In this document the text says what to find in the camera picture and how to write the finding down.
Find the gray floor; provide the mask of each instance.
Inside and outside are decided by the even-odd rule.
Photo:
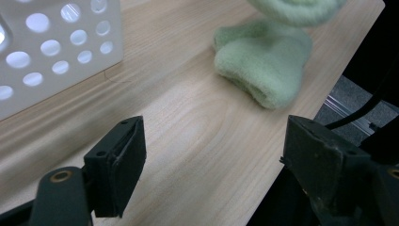
[[[354,112],[361,108],[370,99],[372,94],[360,88],[346,77],[341,76],[329,96],[329,98],[335,99],[338,103],[341,103],[341,107],[346,108],[349,112]],[[363,119],[360,119],[358,123],[350,123],[333,131],[356,146],[359,146],[360,143],[370,135],[368,132],[371,131],[371,133],[373,133],[373,130],[370,128],[366,128],[368,131],[364,132],[365,130],[361,129],[359,124],[369,127],[368,124],[365,124],[368,122],[382,127],[393,120],[398,114],[399,109],[397,107],[381,102],[365,115]],[[314,120],[325,125],[337,121],[343,116],[344,114],[342,114],[342,112],[331,108],[328,103],[325,103],[320,108]]]

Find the light wood surface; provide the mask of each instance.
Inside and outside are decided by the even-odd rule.
[[[148,157],[122,219],[96,225],[245,225],[279,174],[289,114],[312,119],[384,8],[348,0],[314,42],[302,89],[267,110],[217,75],[216,28],[261,16],[243,0],[121,0],[124,60],[0,121],[0,212],[118,121],[144,117]]]

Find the black cable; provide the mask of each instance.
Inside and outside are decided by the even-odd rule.
[[[367,113],[369,113],[376,105],[385,97],[385,95],[389,91],[389,87],[393,85],[395,81],[395,76],[399,76],[399,54],[396,55],[395,60],[393,61],[390,70],[387,72],[381,83],[379,84],[378,88],[376,89],[373,96],[370,100],[364,104],[359,110],[355,111],[354,113],[346,116],[345,118],[332,122],[326,125],[327,129],[336,129],[343,125],[346,125],[352,121],[355,121]]]

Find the white basket with circular holes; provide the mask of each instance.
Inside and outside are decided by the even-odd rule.
[[[123,58],[119,0],[0,3],[0,121]]]

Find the green stuffed animal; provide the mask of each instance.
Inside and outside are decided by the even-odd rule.
[[[267,17],[218,28],[215,69],[261,106],[282,108],[298,94],[311,55],[311,38],[301,27],[326,22],[344,0],[248,1]]]

